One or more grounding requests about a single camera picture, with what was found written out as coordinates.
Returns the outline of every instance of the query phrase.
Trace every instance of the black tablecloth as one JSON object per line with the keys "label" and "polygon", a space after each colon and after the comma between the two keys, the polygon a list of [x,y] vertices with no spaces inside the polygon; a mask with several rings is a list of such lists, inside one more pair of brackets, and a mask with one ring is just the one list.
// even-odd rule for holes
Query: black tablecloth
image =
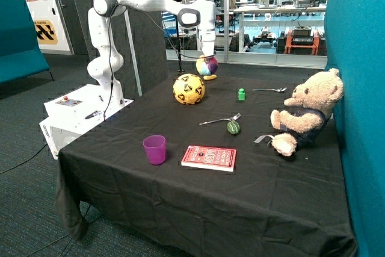
{"label": "black tablecloth", "polygon": [[[253,141],[277,133],[270,112],[283,108],[293,84],[218,77],[205,82],[202,103],[181,105],[172,92],[175,78],[60,151],[56,208],[74,238],[87,230],[78,208],[83,200],[110,220],[195,256],[354,255],[333,121],[313,144],[285,158],[267,141]],[[291,89],[252,91],[283,85]],[[239,88],[245,101],[238,100]],[[239,135],[229,134],[226,122],[199,126],[236,113],[242,114]],[[167,140],[160,166],[143,149],[152,134]],[[235,171],[182,167],[191,144],[236,149]]]}

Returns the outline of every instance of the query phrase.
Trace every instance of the gray carpet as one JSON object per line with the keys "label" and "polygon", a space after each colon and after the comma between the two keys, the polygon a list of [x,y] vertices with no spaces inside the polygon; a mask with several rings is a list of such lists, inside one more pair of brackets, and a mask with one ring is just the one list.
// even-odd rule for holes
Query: gray carpet
{"label": "gray carpet", "polygon": [[[47,117],[45,102],[84,84],[96,83],[87,75],[85,56],[45,57],[54,82],[48,72],[42,72],[0,85],[0,172],[22,164],[45,145],[39,128],[39,122]],[[196,73],[194,63],[183,63],[182,68],[186,73]],[[170,62],[168,69],[174,75],[178,62]],[[221,64],[217,75],[274,78],[277,83],[290,79],[294,87],[315,72]],[[70,242],[54,211],[56,175],[57,162],[48,147],[27,163],[0,174],[0,256],[60,256],[64,248],[61,256],[190,256],[111,223],[94,207],[86,216],[94,220],[86,237]],[[82,203],[81,208],[85,214],[88,204]]]}

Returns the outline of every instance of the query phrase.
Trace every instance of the pen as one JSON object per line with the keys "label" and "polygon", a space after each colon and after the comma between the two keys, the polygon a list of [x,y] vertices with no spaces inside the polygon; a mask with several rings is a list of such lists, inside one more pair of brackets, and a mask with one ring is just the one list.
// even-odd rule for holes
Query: pen
{"label": "pen", "polygon": [[92,114],[89,114],[87,117],[85,117],[85,119],[90,119],[98,114],[100,114],[101,112],[100,111],[94,111]]}

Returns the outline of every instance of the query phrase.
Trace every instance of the teal partition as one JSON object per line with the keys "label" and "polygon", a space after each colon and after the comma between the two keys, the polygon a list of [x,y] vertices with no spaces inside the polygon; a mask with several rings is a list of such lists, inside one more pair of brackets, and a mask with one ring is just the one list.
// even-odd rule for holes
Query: teal partition
{"label": "teal partition", "polygon": [[0,0],[0,83],[49,70],[25,0]]}
{"label": "teal partition", "polygon": [[358,256],[385,256],[385,2],[328,0],[327,69],[345,96],[334,110]]}

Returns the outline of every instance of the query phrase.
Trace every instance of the yellow soccer ball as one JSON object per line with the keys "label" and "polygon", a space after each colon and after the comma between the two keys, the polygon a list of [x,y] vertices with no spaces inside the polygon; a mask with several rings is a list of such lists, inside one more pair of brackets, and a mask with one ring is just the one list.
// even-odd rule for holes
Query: yellow soccer ball
{"label": "yellow soccer ball", "polygon": [[184,105],[194,105],[202,101],[205,95],[205,84],[197,75],[187,73],[174,82],[174,97]]}

